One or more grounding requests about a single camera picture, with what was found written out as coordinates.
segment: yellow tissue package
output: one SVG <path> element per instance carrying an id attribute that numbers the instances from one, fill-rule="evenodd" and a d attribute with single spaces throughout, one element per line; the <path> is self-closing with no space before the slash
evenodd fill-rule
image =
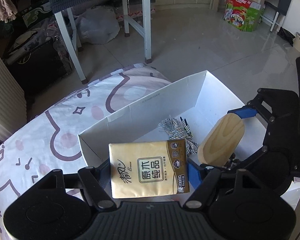
<path id="1" fill-rule="evenodd" d="M 182 140 L 109 144 L 113 198 L 189 192 L 186 144 Z"/>

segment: chair backrest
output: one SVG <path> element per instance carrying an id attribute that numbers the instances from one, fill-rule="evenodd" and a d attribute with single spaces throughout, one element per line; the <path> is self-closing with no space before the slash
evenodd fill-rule
<path id="1" fill-rule="evenodd" d="M 289 9 L 291 0 L 279 0 L 278 3 L 278 10 L 280 11 L 281 14 L 287 15 L 287 11 Z"/>

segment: cartoon patterned tablecloth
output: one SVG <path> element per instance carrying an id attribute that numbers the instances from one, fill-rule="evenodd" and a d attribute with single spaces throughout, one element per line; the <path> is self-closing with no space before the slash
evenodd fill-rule
<path id="1" fill-rule="evenodd" d="M 76 91 L 26 124 L 0 146 L 0 237 L 6 208 L 49 171 L 85 166 L 77 134 L 170 82 L 144 64 L 124 67 Z M 68 194 L 74 195 L 77 190 Z"/>

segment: wood grain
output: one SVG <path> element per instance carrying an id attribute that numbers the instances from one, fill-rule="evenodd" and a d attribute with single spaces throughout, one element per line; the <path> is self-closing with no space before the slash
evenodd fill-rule
<path id="1" fill-rule="evenodd" d="M 226 164 L 244 134 L 242 119 L 236 114 L 226 114 L 218 120 L 198 148 L 201 163 L 220 166 Z"/>

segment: chair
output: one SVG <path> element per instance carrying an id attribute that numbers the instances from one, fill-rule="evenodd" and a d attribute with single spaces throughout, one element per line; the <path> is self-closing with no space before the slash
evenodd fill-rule
<path id="1" fill-rule="evenodd" d="M 263 19 L 265 19 L 266 21 L 271 23 L 271 29 L 270 29 L 271 32 L 273 31 L 274 26 L 276 24 L 279 25 L 279 27 L 281 27 L 282 24 L 277 23 L 278 16 L 279 16 L 279 14 L 282 14 L 283 17 L 286 17 L 290 3 L 291 3 L 291 0 L 279 0 L 278 7 L 276 7 L 272 3 L 269 3 L 267 1 L 265 2 L 266 6 L 269 6 L 270 8 L 272 8 L 276 11 L 276 14 L 275 14 L 275 17 L 273 20 L 265 15 L 261 16 Z"/>

